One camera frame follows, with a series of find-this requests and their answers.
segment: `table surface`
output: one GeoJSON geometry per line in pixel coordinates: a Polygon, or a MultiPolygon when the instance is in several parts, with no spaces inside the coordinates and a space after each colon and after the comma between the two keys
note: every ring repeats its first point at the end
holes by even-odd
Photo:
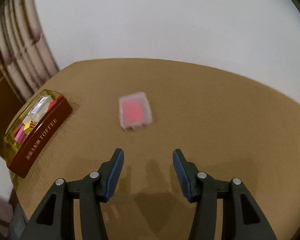
{"type": "MultiPolygon", "coordinates": [[[[300,105],[226,71],[153,59],[77,62],[42,89],[65,95],[73,113],[25,179],[11,174],[27,217],[57,178],[81,179],[119,147],[125,163],[114,197],[102,204],[109,239],[187,239],[195,211],[181,193],[172,152],[215,179],[239,177],[278,240],[300,226],[300,105]],[[154,122],[124,131],[118,99],[147,94],[154,122]]],[[[75,201],[76,239],[82,239],[75,201]]],[[[222,203],[218,202],[216,239],[222,203]]]]}

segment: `metal screw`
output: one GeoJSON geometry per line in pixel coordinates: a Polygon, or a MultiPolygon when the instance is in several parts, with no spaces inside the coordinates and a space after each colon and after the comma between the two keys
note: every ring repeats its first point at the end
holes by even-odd
{"type": "Polygon", "coordinates": [[[60,185],[62,185],[64,182],[65,182],[64,179],[57,179],[57,180],[56,180],[56,185],[60,186],[60,185]]]}
{"type": "Polygon", "coordinates": [[[199,172],[199,173],[197,174],[197,176],[198,176],[200,179],[205,179],[205,178],[207,177],[207,173],[205,173],[205,172],[199,172]]]}
{"type": "Polygon", "coordinates": [[[93,178],[93,179],[99,177],[99,172],[97,172],[97,171],[91,172],[91,173],[90,173],[90,177],[93,178]]]}
{"type": "Polygon", "coordinates": [[[240,185],[240,184],[241,184],[241,180],[238,179],[238,178],[234,178],[234,179],[232,180],[232,182],[233,182],[234,184],[236,184],[236,185],[240,185]]]}

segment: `blue gripper pad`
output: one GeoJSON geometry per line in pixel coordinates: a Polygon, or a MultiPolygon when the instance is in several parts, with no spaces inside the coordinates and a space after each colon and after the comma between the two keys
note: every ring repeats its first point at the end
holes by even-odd
{"type": "Polygon", "coordinates": [[[176,151],[173,151],[172,160],[173,160],[174,169],[176,171],[180,183],[182,193],[184,197],[186,197],[187,200],[191,202],[193,196],[191,195],[191,191],[190,191],[190,179],[187,176],[186,170],[180,160],[180,156],[176,151]]]}
{"type": "Polygon", "coordinates": [[[114,191],[115,188],[117,187],[117,183],[123,167],[123,162],[124,162],[124,153],[123,150],[120,149],[120,152],[117,155],[116,160],[114,161],[114,165],[106,181],[106,192],[104,195],[106,201],[109,201],[110,198],[114,195],[114,191]]]}

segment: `white curtain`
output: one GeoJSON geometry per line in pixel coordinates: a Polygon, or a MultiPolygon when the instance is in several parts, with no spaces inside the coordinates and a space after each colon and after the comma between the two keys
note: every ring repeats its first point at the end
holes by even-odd
{"type": "Polygon", "coordinates": [[[59,71],[34,0],[5,0],[0,8],[0,69],[20,100],[30,98],[59,71]]]}

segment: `clear plastic box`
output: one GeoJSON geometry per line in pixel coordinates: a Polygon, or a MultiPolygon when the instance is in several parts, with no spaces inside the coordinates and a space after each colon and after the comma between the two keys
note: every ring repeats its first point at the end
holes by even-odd
{"type": "Polygon", "coordinates": [[[152,123],[152,112],[144,92],[119,98],[120,125],[126,130],[152,123]]]}

